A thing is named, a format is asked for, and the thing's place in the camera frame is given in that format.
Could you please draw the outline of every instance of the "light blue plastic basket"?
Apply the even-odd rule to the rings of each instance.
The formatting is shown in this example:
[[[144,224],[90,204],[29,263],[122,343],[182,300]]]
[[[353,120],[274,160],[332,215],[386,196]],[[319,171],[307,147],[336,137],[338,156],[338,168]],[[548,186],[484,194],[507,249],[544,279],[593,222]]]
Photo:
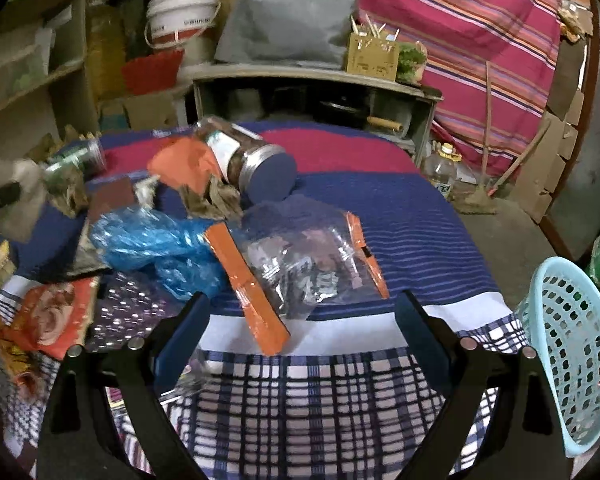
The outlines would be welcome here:
[[[600,293],[556,256],[536,269],[516,313],[555,386],[565,453],[580,455],[600,437]]]

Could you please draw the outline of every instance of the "broom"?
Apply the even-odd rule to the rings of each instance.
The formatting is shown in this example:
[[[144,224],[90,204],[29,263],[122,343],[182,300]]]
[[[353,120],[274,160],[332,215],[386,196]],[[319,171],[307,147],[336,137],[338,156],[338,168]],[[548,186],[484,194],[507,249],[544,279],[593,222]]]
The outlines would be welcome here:
[[[477,189],[470,195],[454,199],[454,208],[463,215],[493,215],[496,207],[487,194],[487,160],[489,159],[489,135],[491,133],[491,64],[486,62],[487,69],[487,123],[484,127],[484,145],[482,147],[482,167]]]

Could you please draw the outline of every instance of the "bucket handle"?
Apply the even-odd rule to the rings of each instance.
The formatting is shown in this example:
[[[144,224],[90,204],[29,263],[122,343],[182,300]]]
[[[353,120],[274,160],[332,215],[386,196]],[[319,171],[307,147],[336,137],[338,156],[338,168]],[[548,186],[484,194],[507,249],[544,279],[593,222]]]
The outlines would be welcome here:
[[[200,36],[200,34],[202,34],[203,32],[205,32],[209,27],[211,27],[211,24],[214,22],[214,20],[218,17],[218,12],[220,12],[220,7],[221,7],[222,3],[220,1],[218,1],[218,4],[216,5],[216,12],[214,12],[214,15],[211,17],[211,19],[206,23],[205,27],[200,28],[199,31],[197,31],[193,36],[189,36],[188,38],[185,38],[184,41],[187,40],[191,40],[192,38],[197,38],[198,36]],[[174,32],[176,39],[174,41],[170,41],[169,43],[161,43],[160,45],[154,45],[150,40],[149,40],[149,36],[148,36],[148,32],[149,32],[149,20],[147,20],[145,26],[144,26],[144,40],[146,41],[146,44],[148,46],[150,46],[152,49],[157,50],[160,48],[171,48],[172,46],[179,46],[181,44],[180,42],[180,38],[178,36],[178,31],[176,30]]]

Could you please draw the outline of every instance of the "green can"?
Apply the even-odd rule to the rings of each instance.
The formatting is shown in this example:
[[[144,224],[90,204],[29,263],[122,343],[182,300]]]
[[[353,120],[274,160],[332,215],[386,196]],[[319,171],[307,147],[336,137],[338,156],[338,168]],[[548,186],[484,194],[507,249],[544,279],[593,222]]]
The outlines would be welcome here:
[[[85,180],[106,169],[104,152],[98,139],[80,140],[46,160],[45,183],[50,192],[62,190],[67,168],[78,168]]]

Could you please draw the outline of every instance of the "red plastic basket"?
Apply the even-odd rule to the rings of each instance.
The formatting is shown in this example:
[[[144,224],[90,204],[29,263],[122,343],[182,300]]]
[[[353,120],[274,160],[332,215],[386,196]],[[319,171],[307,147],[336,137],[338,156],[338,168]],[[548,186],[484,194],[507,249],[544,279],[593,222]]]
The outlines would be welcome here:
[[[122,67],[126,87],[134,95],[144,95],[172,88],[184,50],[168,50],[159,54],[138,57]]]

